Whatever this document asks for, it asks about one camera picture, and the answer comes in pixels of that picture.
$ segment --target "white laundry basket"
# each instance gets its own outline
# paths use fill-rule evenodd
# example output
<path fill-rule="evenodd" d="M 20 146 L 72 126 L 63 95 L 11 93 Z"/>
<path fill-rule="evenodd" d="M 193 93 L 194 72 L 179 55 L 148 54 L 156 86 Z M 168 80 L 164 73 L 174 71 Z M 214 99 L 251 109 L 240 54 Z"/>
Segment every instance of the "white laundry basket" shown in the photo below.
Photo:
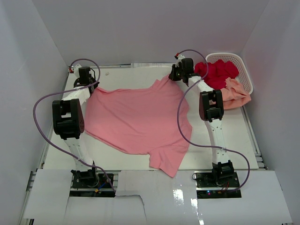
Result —
<path fill-rule="evenodd" d="M 210 63 L 215 63 L 218 60 L 223 60 L 224 62 L 231 61 L 239 70 L 239 75 L 236 77 L 236 80 L 243 84 L 245 91 L 251 94 L 253 92 L 253 86 L 245 67 L 245 64 L 240 56 L 232 53 L 212 53 L 206 56 L 206 61 Z"/>

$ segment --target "pink fabric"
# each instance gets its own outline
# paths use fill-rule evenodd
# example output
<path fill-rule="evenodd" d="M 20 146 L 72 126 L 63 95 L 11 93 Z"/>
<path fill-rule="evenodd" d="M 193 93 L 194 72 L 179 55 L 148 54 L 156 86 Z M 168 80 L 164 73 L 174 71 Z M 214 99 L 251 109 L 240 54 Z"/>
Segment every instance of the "pink fabric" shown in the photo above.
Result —
<path fill-rule="evenodd" d="M 224 109 L 241 107 L 251 101 L 249 93 L 244 90 L 241 83 L 230 77 L 225 81 L 226 87 L 221 89 Z"/>
<path fill-rule="evenodd" d="M 150 155 L 149 166 L 171 177 L 181 164 L 189 144 L 177 128 L 177 107 L 183 93 L 165 76 L 146 89 L 97 88 L 89 98 L 85 131 L 127 154 Z M 188 139 L 192 127 L 186 100 L 180 108 L 180 126 Z"/>

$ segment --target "pink shirt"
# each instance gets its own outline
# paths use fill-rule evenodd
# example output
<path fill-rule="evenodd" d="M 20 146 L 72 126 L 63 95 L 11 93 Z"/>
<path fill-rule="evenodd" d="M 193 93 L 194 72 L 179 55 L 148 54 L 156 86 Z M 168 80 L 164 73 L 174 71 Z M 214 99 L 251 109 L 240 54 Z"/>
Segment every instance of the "pink shirt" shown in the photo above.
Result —
<path fill-rule="evenodd" d="M 176 175 L 189 144 L 181 137 L 176 114 L 183 93 L 165 76 L 146 89 L 97 88 L 89 98 L 85 131 L 127 154 L 150 155 L 149 166 Z M 189 107 L 184 99 L 180 126 L 190 139 Z"/>

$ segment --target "gray wall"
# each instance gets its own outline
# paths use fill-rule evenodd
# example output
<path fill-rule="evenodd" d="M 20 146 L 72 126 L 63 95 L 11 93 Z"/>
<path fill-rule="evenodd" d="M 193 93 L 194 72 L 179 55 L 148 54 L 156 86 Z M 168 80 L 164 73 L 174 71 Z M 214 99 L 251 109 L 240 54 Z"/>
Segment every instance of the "gray wall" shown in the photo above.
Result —
<path fill-rule="evenodd" d="M 294 224 L 300 224 L 299 41 L 299 1 L 271 0 L 242 52 L 254 85 L 247 111 Z"/>
<path fill-rule="evenodd" d="M 186 48 L 240 53 L 268 1 L 33 0 L 66 63 L 102 65 L 174 62 Z"/>
<path fill-rule="evenodd" d="M 16 225 L 45 144 L 32 107 L 63 88 L 67 66 L 31 0 L 0 1 L 0 37 L 0 224 Z M 46 133 L 52 100 L 37 111 Z"/>

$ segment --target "clothes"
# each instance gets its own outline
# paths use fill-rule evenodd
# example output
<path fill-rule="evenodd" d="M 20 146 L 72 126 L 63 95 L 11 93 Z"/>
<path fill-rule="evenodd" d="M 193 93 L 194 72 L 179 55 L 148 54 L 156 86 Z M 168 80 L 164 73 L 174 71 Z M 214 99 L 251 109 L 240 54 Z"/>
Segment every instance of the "clothes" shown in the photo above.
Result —
<path fill-rule="evenodd" d="M 235 78 L 239 75 L 236 66 L 228 61 L 218 60 L 215 63 L 208 63 L 208 74 L 204 81 L 213 89 L 222 91 L 224 109 L 233 109 L 241 107 L 251 101 L 248 92 Z M 206 64 L 200 62 L 195 66 L 195 73 L 200 76 L 206 74 Z"/>
<path fill-rule="evenodd" d="M 177 127 L 177 108 L 183 93 L 165 76 L 147 89 L 95 89 L 85 113 L 85 131 L 127 154 L 150 155 L 149 166 L 171 177 L 181 164 L 189 144 Z M 188 139 L 192 127 L 184 99 L 180 126 Z"/>
<path fill-rule="evenodd" d="M 208 66 L 208 74 L 204 78 L 204 81 L 213 89 L 220 90 L 224 88 L 226 86 L 225 80 L 228 77 L 234 79 L 239 75 L 239 70 L 230 61 L 224 62 L 223 60 L 218 60 L 215 63 L 209 62 Z M 206 69 L 206 64 L 203 62 L 195 65 L 195 73 L 198 73 L 200 76 L 206 74 Z"/>
<path fill-rule="evenodd" d="M 226 87 L 221 89 L 224 109 L 233 109 L 241 107 L 251 101 L 248 92 L 235 79 L 227 78 Z"/>

